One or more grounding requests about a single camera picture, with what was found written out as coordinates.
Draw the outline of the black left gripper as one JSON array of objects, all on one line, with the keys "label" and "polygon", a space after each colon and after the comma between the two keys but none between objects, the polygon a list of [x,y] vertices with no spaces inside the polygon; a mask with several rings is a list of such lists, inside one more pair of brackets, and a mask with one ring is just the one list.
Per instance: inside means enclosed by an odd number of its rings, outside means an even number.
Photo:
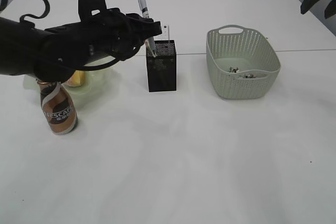
[{"label": "black left gripper", "polygon": [[45,31],[60,38],[67,67],[83,67],[106,56],[125,61],[138,53],[145,40],[162,33],[160,21],[124,14],[118,8]]}]

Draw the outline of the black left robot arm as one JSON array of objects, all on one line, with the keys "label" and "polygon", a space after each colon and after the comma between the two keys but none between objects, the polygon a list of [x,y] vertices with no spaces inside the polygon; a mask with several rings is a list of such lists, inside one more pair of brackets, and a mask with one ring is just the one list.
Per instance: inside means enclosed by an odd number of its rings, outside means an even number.
[{"label": "black left robot arm", "polygon": [[161,23],[118,8],[45,30],[1,18],[1,74],[65,82],[76,70],[97,71],[135,56]]}]

